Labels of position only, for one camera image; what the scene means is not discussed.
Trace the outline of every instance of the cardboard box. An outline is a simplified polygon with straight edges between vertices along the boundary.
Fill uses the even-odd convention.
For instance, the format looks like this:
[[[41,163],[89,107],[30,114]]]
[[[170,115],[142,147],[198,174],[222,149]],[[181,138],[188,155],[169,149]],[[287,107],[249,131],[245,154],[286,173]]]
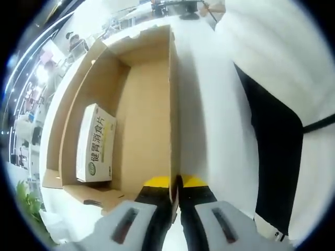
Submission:
[[[81,182],[110,181],[116,118],[97,104],[86,107],[79,131],[76,177]]]
[[[61,143],[50,147],[48,154],[58,154],[58,169],[47,165],[43,186],[63,188],[82,203],[100,205],[103,212],[108,212],[123,200],[135,199],[147,180],[165,176],[170,179],[170,199],[174,201],[180,147],[178,65],[170,27],[147,29],[110,48],[96,41],[82,65],[63,98],[65,104],[70,104],[63,104],[55,119],[62,127]],[[89,186],[76,178],[81,120],[92,103],[118,122],[110,153],[113,177],[104,187]],[[53,126],[52,136],[58,130]]]

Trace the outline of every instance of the green logo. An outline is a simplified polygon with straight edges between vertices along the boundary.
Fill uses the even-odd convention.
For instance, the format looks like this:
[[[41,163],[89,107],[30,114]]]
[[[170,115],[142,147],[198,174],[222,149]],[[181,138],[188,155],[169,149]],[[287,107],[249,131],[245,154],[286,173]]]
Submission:
[[[88,171],[92,176],[95,175],[95,165],[93,164],[93,162],[89,162]]]

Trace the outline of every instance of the white medicine box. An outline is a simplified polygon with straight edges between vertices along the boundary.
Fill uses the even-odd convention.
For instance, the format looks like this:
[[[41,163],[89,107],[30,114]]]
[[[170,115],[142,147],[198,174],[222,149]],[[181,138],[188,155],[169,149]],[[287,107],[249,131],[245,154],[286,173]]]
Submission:
[[[116,118],[97,104],[86,107],[79,132],[76,177],[81,182],[109,181]]]

